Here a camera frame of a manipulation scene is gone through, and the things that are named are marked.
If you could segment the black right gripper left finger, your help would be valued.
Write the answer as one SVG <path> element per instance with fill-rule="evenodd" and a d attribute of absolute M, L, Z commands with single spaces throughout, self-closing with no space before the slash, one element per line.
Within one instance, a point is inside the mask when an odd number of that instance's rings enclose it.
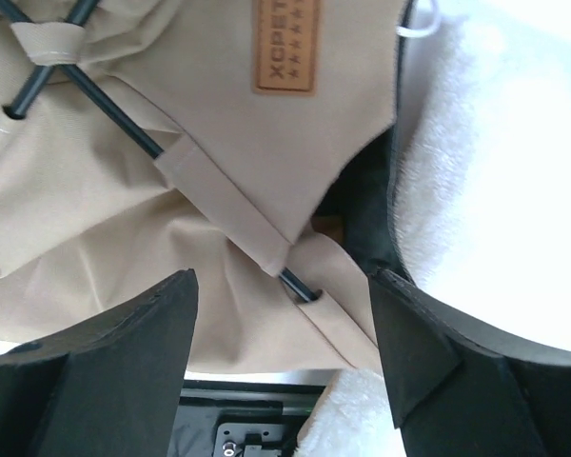
<path fill-rule="evenodd" d="M 198 310 L 180 270 L 0 355 L 0 456 L 164 456 Z"/>

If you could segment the beige fabric pet tent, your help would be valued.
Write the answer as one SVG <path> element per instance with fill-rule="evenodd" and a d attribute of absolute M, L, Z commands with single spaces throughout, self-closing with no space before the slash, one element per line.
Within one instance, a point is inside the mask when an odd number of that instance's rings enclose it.
<path fill-rule="evenodd" d="M 394 124 L 404 2 L 102 1 L 83 27 L 63 23 L 70 7 L 0 13 L 0 340 L 44 337 L 191 268 L 191 371 L 378 369 L 367 280 L 311 220 Z M 36 65 L 54 73 L 12 119 Z M 304 303 L 284 268 L 320 298 Z"/>

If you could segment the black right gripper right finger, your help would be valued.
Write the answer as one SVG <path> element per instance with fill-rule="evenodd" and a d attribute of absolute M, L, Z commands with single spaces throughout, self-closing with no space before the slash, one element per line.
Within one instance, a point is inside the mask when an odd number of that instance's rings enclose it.
<path fill-rule="evenodd" d="M 571 352 L 495 328 L 389 270 L 369 291 L 410 456 L 571 456 Z"/>

